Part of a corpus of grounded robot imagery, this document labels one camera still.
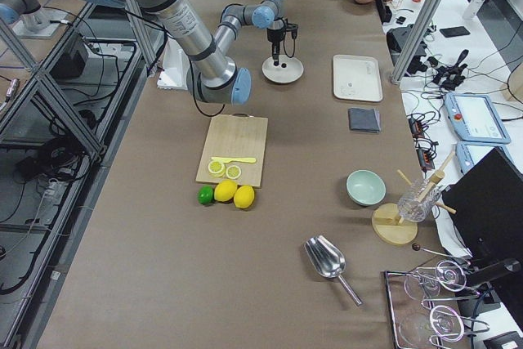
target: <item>black monitor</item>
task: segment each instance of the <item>black monitor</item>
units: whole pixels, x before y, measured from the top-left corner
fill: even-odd
[[[523,175],[502,150],[492,149],[443,193],[473,265],[482,269],[504,259],[523,263]],[[490,281],[523,329],[523,271]]]

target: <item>yellow lemon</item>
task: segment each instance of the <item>yellow lemon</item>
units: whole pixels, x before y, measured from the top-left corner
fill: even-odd
[[[242,170],[238,165],[229,165],[226,169],[226,176],[228,179],[236,180],[242,176]]]
[[[226,172],[226,166],[220,161],[211,161],[207,166],[207,170],[214,177],[222,177]]]
[[[235,194],[235,206],[248,208],[254,202],[254,189],[251,186],[241,186]]]
[[[227,202],[235,196],[238,185],[235,181],[226,179],[216,186],[214,189],[214,200],[218,202]]]

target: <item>metal scoop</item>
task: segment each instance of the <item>metal scoop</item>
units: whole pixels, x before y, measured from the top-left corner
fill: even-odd
[[[325,278],[338,278],[343,288],[349,293],[357,306],[363,304],[351,286],[345,281],[345,257],[342,252],[322,235],[311,237],[305,242],[305,250],[313,266]]]

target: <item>white round plate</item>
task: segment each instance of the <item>white round plate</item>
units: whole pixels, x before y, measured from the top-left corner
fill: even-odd
[[[263,62],[261,71],[272,82],[291,83],[303,74],[303,64],[295,57],[279,56],[279,65],[275,66],[272,57]]]

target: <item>folded cloth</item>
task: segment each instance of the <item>folded cloth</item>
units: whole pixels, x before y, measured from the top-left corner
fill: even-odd
[[[349,128],[352,131],[379,133],[379,111],[374,108],[349,108]]]

